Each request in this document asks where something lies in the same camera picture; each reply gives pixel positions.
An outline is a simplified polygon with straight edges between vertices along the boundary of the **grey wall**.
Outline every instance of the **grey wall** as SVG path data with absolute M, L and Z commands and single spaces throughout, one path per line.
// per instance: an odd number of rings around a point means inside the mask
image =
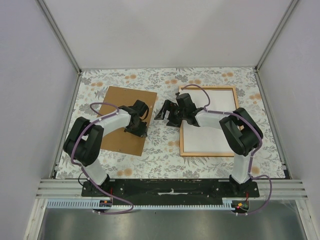
M 23 238 L 53 164 L 76 72 L 35 0 L 0 8 L 0 239 Z
M 290 0 L 46 0 L 82 68 L 255 66 Z
M 320 1 L 302 0 L 262 65 L 261 81 L 288 155 L 320 223 Z

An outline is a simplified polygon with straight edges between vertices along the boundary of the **wall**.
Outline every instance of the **wall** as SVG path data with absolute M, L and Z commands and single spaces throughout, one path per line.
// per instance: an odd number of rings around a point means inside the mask
M 290 0 L 46 0 L 82 68 L 255 66 Z
M 23 239 L 47 178 L 76 72 L 34 0 L 0 8 L 0 239 Z
M 294 177 L 320 223 L 320 1 L 300 1 L 260 71 Z

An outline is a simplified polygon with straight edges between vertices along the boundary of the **floral tablecloth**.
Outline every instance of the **floral tablecloth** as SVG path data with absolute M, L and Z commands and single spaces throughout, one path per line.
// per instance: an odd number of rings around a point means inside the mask
M 82 75 L 69 130 L 80 116 L 88 119 L 96 117 L 89 104 L 103 101 L 108 86 L 157 92 L 142 156 L 101 150 L 98 159 L 105 171 L 111 178 L 228 178 L 234 164 L 232 157 L 181 157 L 179 129 L 166 126 L 165 121 L 153 120 L 164 100 L 174 101 L 178 86 L 189 83 L 236 86 L 239 106 L 249 112 L 264 134 L 262 149 L 253 160 L 252 174 L 285 177 L 256 78 L 249 67 L 86 70 Z M 77 178 L 80 173 L 80 168 L 72 165 L 70 157 L 62 152 L 56 178 Z

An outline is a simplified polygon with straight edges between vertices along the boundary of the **cardboard sheet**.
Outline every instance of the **cardboard sheet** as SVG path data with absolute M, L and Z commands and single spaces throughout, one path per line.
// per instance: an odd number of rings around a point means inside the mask
M 136 100 L 145 102 L 149 107 L 149 115 L 144 122 L 147 122 L 147 126 L 149 126 L 156 97 L 156 92 L 109 86 L 103 101 L 118 107 L 123 105 L 132 106 Z M 99 113 L 105 115 L 114 110 L 112 106 L 102 105 Z M 135 136 L 129 132 L 124 132 L 124 128 L 119 128 L 102 139 L 101 149 L 141 156 L 145 140 L 145 137 Z

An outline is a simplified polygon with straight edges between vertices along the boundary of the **purple cable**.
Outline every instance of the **purple cable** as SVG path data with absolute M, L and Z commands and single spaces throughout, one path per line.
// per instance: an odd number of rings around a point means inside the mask
M 187 88 L 188 86 L 195 86 L 199 89 L 201 89 L 206 97 L 208 98 L 208 104 L 203 106 L 204 110 L 207 112 L 207 113 L 212 113 L 212 114 L 227 114 L 227 115 L 232 115 L 232 116 L 235 116 L 237 117 L 238 119 L 240 119 L 241 121 L 243 121 L 253 132 L 254 134 L 256 135 L 256 137 L 258 138 L 259 140 L 259 145 L 258 147 L 252 151 L 251 155 L 250 155 L 250 162 L 249 162 L 249 167 L 248 167 L 248 174 L 250 176 L 250 178 L 252 180 L 256 180 L 256 179 L 261 179 L 261 178 L 267 178 L 269 180 L 269 183 L 270 183 L 270 192 L 269 192 L 269 195 L 268 195 L 268 198 L 266 199 L 266 201 L 264 202 L 264 204 L 259 207 L 258 209 L 254 210 L 254 211 L 251 211 L 249 213 L 238 213 L 238 215 L 241 215 L 241 216 L 247 216 L 247 215 L 252 215 L 252 214 L 255 214 L 257 212 L 259 212 L 260 210 L 264 209 L 270 202 L 270 198 L 271 198 L 271 195 L 272 195 L 272 182 L 271 182 L 271 179 L 269 176 L 267 175 L 260 175 L 260 176 L 256 176 L 256 177 L 253 177 L 251 175 L 251 168 L 252 168 L 252 163 L 253 163 L 253 160 L 254 160 L 254 155 L 255 153 L 261 148 L 262 146 L 262 138 L 260 137 L 259 133 L 257 132 L 257 130 L 255 130 L 255 128 L 246 120 L 244 119 L 242 116 L 238 115 L 238 114 L 235 114 L 233 112 L 224 112 L 224 111 L 214 111 L 214 110 L 208 110 L 207 107 L 210 105 L 211 103 L 211 100 L 210 100 L 210 97 L 208 95 L 208 93 L 206 92 L 205 89 L 203 89 L 201 86 L 199 85 L 196 85 L 196 84 L 189 84 L 189 85 L 186 85 L 184 87 L 181 88 L 181 90 Z
M 79 145 L 79 142 L 81 140 L 81 138 L 85 135 L 85 132 L 94 124 L 100 122 L 101 120 L 103 119 L 107 119 L 107 118 L 110 118 L 110 117 L 113 117 L 115 115 L 118 114 L 119 112 L 119 108 L 116 106 L 116 105 L 113 105 L 111 103 L 107 103 L 107 102 L 94 102 L 92 103 L 91 105 L 94 105 L 94 104 L 103 104 L 103 105 L 109 105 L 109 106 L 112 106 L 112 107 L 115 107 L 116 108 L 116 111 L 108 114 L 108 115 L 104 115 L 102 116 L 101 118 L 98 118 L 96 120 L 94 120 L 93 122 L 90 122 L 90 124 L 88 126 L 85 127 L 85 129 L 80 133 L 79 137 L 77 138 L 77 140 L 75 141 L 75 144 L 74 144 L 74 147 L 72 149 L 72 153 L 71 153 L 71 156 L 70 156 L 70 160 L 71 160 L 71 163 L 75 164 L 75 165 L 78 165 L 81 167 L 81 170 L 83 172 L 83 174 L 88 178 L 88 180 L 100 191 L 102 192 L 103 194 L 111 197 L 111 198 L 114 198 L 114 199 L 118 199 L 119 201 L 122 201 L 124 203 L 127 203 L 129 205 L 131 205 L 131 208 L 130 209 L 127 209 L 127 210 L 124 210 L 124 211 L 117 211 L 117 212 L 101 212 L 100 214 L 103 214 L 103 215 L 115 215 L 115 214 L 125 214 L 125 213 L 128 213 L 130 212 L 132 209 L 134 209 L 134 204 L 128 200 L 125 200 L 123 198 L 120 198 L 120 197 L 117 197 L 117 196 L 114 196 L 106 191 L 104 191 L 103 189 L 101 189 L 98 184 L 96 184 L 90 177 L 89 175 L 87 174 L 86 170 L 82 167 L 82 165 L 80 163 L 77 163 L 74 161 L 75 159 L 75 152 L 76 152 L 76 149 Z

